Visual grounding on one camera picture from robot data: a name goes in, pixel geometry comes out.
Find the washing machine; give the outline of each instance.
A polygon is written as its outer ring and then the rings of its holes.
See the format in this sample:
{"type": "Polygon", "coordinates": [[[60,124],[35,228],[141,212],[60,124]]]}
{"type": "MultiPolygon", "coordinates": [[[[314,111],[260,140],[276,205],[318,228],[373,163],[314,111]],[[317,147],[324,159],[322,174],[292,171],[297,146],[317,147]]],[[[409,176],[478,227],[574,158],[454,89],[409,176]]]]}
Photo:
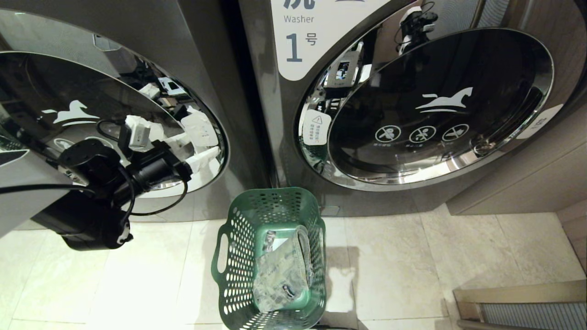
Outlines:
{"type": "MultiPolygon", "coordinates": [[[[147,221],[224,218],[235,196],[269,180],[223,6],[0,1],[0,147],[32,150],[63,171],[61,153],[93,139],[126,165],[122,120],[133,151],[165,140],[194,160],[184,200],[147,221]]],[[[179,179],[162,182],[134,211],[160,210],[183,191],[179,179]]]]}
{"type": "Polygon", "coordinates": [[[276,182],[313,192],[324,215],[432,210],[582,88],[579,1],[239,4],[276,182]]]}

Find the horse logo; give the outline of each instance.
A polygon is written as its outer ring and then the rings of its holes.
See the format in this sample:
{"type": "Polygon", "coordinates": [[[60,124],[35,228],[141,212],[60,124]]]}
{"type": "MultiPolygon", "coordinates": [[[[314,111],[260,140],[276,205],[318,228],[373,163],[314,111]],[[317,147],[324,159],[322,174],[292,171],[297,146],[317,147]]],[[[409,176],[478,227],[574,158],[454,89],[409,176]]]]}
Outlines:
{"type": "Polygon", "coordinates": [[[463,98],[465,96],[471,96],[473,94],[473,87],[468,87],[458,91],[455,95],[451,97],[441,96],[439,97],[436,94],[422,94],[423,97],[434,97],[434,100],[431,102],[426,103],[425,105],[421,105],[416,109],[424,109],[424,108],[438,108],[438,109],[429,109],[423,110],[423,112],[457,112],[453,109],[444,109],[443,107],[452,106],[452,107],[463,107],[466,108],[467,106],[463,104],[463,98]]]}
{"type": "MultiPolygon", "coordinates": [[[[80,102],[78,100],[74,100],[74,101],[71,101],[71,103],[69,104],[69,110],[57,112],[55,110],[49,109],[49,110],[43,110],[41,112],[42,113],[57,113],[57,119],[55,119],[53,121],[53,124],[57,124],[60,122],[66,122],[66,121],[72,120],[72,119],[100,119],[100,117],[92,116],[92,115],[85,113],[83,111],[83,109],[87,109],[87,106],[85,106],[82,102],[80,102]]],[[[63,124],[63,126],[95,123],[96,121],[97,120],[92,120],[92,121],[77,120],[75,122],[65,123],[65,124],[63,124]]]]}

